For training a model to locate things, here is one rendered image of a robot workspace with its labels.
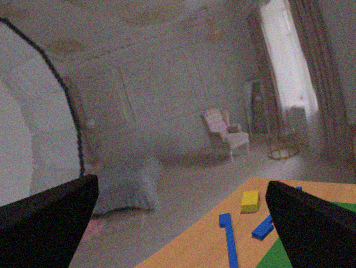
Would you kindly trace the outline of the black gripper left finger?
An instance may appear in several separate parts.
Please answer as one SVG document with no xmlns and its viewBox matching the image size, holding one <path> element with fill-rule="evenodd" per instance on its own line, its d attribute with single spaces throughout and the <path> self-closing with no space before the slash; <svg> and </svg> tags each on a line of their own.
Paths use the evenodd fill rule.
<svg viewBox="0 0 356 268">
<path fill-rule="evenodd" d="M 1 206 L 0 268 L 68 268 L 97 199 L 86 174 Z"/>
</svg>

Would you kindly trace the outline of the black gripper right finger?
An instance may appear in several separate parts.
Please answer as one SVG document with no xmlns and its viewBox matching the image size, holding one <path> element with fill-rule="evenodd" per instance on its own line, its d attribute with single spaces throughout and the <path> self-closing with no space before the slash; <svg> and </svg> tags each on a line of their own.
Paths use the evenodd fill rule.
<svg viewBox="0 0 356 268">
<path fill-rule="evenodd" d="M 356 212 L 271 180 L 266 203 L 292 268 L 356 268 Z"/>
</svg>

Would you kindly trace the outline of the green flat mat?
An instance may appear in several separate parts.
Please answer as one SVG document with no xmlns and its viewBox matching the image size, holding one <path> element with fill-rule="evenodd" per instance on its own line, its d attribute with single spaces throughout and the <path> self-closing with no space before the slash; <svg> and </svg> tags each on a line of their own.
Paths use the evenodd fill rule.
<svg viewBox="0 0 356 268">
<path fill-rule="evenodd" d="M 331 200 L 329 200 L 329 202 L 331 202 Z M 348 208 L 349 211 L 356 212 L 356 203 L 331 203 L 335 203 L 336 206 L 340 206 L 341 208 L 344 207 L 345 210 Z M 276 242 L 272 244 L 270 250 L 266 252 L 266 255 L 263 256 L 256 268 L 292 268 L 292 264 L 290 260 L 288 260 L 290 258 L 288 258 L 286 250 L 284 250 L 283 247 L 282 240 L 279 238 L 276 239 Z"/>
</svg>

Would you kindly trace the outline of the yellow rectangular block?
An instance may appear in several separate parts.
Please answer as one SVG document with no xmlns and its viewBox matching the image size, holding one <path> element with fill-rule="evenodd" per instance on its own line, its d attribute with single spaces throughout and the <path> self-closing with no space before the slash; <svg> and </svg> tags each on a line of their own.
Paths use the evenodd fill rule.
<svg viewBox="0 0 356 268">
<path fill-rule="evenodd" d="M 259 191 L 244 191 L 240 210 L 242 212 L 259 211 Z"/>
</svg>

